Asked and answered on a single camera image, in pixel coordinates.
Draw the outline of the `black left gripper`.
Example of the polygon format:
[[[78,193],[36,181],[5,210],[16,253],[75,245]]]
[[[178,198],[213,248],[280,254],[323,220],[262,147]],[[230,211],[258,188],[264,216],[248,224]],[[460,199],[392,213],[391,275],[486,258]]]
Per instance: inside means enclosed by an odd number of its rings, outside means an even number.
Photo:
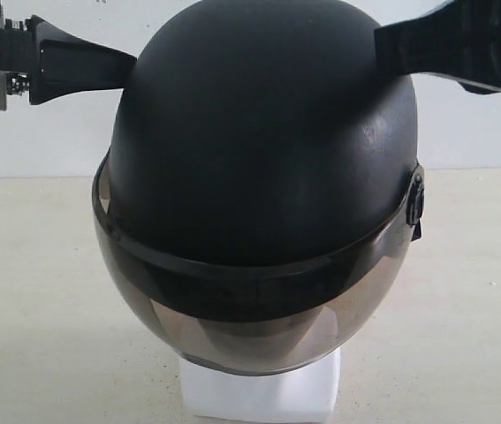
[[[137,58],[68,34],[36,15],[7,19],[0,3],[0,111],[29,91],[32,105],[79,92],[123,88]]]

